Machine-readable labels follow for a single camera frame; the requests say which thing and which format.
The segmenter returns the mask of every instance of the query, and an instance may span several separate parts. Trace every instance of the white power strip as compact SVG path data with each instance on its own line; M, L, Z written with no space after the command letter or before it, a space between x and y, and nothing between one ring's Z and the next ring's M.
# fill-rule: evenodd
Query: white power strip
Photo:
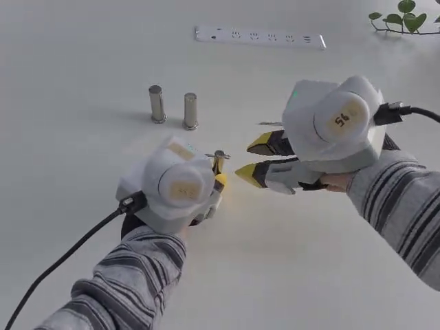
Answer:
M240 43L272 47L302 47L325 50L320 34L294 34L283 31L242 30L231 27L197 26L195 39L210 43Z

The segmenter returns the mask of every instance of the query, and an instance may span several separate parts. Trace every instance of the green leaf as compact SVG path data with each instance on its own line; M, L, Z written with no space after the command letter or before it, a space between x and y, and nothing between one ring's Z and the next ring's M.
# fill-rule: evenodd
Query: green leaf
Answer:
M402 0L397 5L397 8L399 8L400 12L403 12L404 14L408 12L412 12L415 8L415 2L413 0Z
M389 15L384 19L384 22L386 22L386 23L394 23L394 24L403 25L402 18L401 18L400 15L398 15L398 14L389 14Z
M420 14L417 17L407 14L404 16L405 26L410 33L414 33L425 23L426 17L426 14Z
M369 14L369 19L374 21L376 19L379 19L380 17L382 17L382 14L380 12L372 12L371 14Z

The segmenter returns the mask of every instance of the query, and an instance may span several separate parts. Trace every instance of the metal peg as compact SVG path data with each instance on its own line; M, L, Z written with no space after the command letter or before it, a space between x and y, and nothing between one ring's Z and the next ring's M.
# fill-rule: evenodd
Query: metal peg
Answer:
M154 85L148 88L148 92L150 94L151 103L151 120L156 124L161 124L166 120L162 88Z
M212 170L214 171L215 175L220 174L223 171L223 163L225 160L230 160L231 158L231 156L226 155L223 150L215 151L214 155L211 153L206 153L205 155L214 158Z
M259 122L258 125L263 125L263 126L282 126L283 123L282 122Z
M197 122L197 96L194 93L185 94L185 114L182 125L187 131L192 131L199 126Z

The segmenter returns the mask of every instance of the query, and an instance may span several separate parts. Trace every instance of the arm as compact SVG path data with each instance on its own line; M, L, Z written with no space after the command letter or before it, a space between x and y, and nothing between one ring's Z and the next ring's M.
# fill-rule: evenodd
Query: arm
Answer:
M77 281L71 300L36 330L155 328L180 279L184 242L154 233L134 216L124 220L121 236L93 278Z
M403 151L384 150L354 174L347 193L414 273L440 291L440 173Z

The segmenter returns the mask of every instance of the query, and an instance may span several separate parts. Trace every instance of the black cable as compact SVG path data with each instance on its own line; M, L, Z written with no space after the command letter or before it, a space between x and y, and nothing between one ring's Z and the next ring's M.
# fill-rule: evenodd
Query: black cable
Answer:
M56 268L58 268L61 264L63 264L73 253L76 252L77 249L79 249L85 242L87 242L90 237L92 237L94 234L97 233L102 227L107 225L110 221L115 219L116 217L119 217L120 215L123 215L124 213L127 213L128 215L132 215L136 213L137 211L143 209L146 207L146 197L142 191L135 192L134 194L124 198L116 211L111 213L107 218L102 220L100 223L98 223L95 227L90 229L86 235L81 237L81 239L74 244L64 255L59 258L52 266L47 268L29 287L29 289L26 291L23 298L20 300L19 305L16 307L14 313L12 314L11 318L9 319L5 330L10 330L12 328L12 325L14 324L15 320L17 319L17 316L20 314L21 310L23 309L24 305L28 301L29 297L32 295L32 293L35 291L35 289L40 285L40 283L48 277Z
M425 109L421 109L421 108L417 108L417 107L409 107L409 109L403 108L400 113L403 116L409 115L411 113L417 113L419 115L431 118L431 119L435 120L436 122L440 123L440 115L436 114L435 112L429 111L429 110L425 110Z
M440 115L437 113L408 105L404 106L401 102L381 104L374 115L374 123L376 126L394 124L403 121L402 116L410 115L412 113L417 113L440 123Z

